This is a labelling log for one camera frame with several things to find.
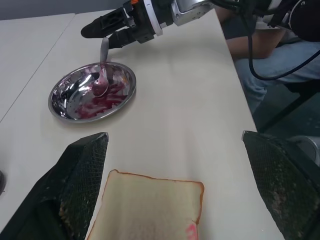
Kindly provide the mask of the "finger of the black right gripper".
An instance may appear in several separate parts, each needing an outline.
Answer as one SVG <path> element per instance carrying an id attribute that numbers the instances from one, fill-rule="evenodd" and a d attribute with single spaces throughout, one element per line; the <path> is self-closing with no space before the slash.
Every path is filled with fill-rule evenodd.
<path id="1" fill-rule="evenodd" d="M 109 49 L 119 49 L 136 42 L 135 34 L 136 30 L 131 27 L 123 28 L 119 31 L 109 29 L 106 32 L 106 35 L 108 36 Z"/>
<path id="2" fill-rule="evenodd" d="M 80 34 L 86 39 L 102 39 L 125 27 L 126 18 L 124 8 L 120 7 L 84 26 Z"/>

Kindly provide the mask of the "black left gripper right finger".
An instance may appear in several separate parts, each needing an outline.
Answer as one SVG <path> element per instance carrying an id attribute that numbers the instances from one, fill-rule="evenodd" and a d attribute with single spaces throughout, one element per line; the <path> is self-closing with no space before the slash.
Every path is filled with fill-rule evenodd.
<path id="1" fill-rule="evenodd" d="M 292 141 L 242 134 L 259 194 L 285 240 L 320 240 L 320 167 Z"/>

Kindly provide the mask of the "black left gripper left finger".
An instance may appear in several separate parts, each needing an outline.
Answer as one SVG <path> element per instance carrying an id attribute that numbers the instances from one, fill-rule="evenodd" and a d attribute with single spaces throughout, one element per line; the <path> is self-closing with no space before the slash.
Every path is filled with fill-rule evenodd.
<path id="1" fill-rule="evenodd" d="M 109 135 L 70 144 L 33 186 L 0 240 L 85 240 L 100 192 Z"/>

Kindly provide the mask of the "metal spoon with jam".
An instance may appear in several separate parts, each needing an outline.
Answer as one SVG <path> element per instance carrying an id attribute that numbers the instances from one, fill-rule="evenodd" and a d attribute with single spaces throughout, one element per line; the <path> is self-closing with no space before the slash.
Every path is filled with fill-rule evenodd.
<path id="1" fill-rule="evenodd" d="M 109 38 L 104 37 L 100 46 L 100 70 L 99 77 L 94 81 L 92 92 L 96 97 L 103 96 L 109 87 L 109 81 L 106 73 L 106 62 L 109 53 Z"/>

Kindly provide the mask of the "round metal plate with jam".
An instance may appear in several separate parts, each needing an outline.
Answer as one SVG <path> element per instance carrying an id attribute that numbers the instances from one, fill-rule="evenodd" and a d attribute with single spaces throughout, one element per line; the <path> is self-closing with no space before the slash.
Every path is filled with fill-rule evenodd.
<path id="1" fill-rule="evenodd" d="M 112 82 L 106 93 L 95 96 L 93 92 L 101 64 L 82 66 L 64 76 L 51 90 L 48 97 L 51 114 L 61 121 L 82 124 L 107 118 L 123 108 L 136 92 L 136 75 L 121 63 L 106 62 L 105 65 L 112 69 Z"/>

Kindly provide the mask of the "white bread slice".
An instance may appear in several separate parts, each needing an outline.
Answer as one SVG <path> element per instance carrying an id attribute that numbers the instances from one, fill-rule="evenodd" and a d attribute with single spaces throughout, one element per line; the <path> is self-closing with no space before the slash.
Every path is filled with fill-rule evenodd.
<path id="1" fill-rule="evenodd" d="M 199 240 L 202 182 L 109 172 L 87 240 Z"/>

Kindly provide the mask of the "grey rounded object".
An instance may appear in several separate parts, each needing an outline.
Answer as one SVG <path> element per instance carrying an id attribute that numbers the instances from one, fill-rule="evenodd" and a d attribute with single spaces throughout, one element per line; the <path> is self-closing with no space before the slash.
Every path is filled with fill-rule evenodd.
<path id="1" fill-rule="evenodd" d="M 288 139 L 295 143 L 318 167 L 320 167 L 320 136 L 298 135 Z"/>

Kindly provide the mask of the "black chair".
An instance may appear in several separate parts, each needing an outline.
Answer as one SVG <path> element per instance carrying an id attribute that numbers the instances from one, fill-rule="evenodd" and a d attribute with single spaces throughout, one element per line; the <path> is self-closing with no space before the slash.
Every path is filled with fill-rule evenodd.
<path id="1" fill-rule="evenodd" d="M 298 109 L 316 94 L 320 94 L 320 80 L 311 80 L 300 83 L 288 83 L 284 85 L 291 93 L 298 94 L 298 98 L 286 106 L 258 129 L 259 133 L 265 133 L 273 126 Z"/>

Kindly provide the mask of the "seated person in blue jeans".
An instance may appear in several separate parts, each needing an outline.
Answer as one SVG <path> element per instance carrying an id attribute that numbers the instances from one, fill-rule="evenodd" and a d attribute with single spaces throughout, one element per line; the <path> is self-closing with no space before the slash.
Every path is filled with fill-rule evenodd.
<path id="1" fill-rule="evenodd" d="M 226 41 L 248 36 L 248 31 L 242 24 L 241 19 L 232 11 L 219 6 L 215 8 L 215 11 Z M 320 51 L 320 42 L 301 40 L 293 32 L 283 28 L 269 28 L 258 18 L 251 18 L 247 24 L 251 34 L 256 30 L 285 30 L 283 38 L 269 57 L 264 59 L 252 58 L 254 70 L 261 77 L 280 76 Z M 290 75 L 267 81 L 260 80 L 251 73 L 248 58 L 232 59 L 251 113 L 254 113 L 264 100 L 267 88 L 270 86 L 320 80 L 320 55 Z"/>

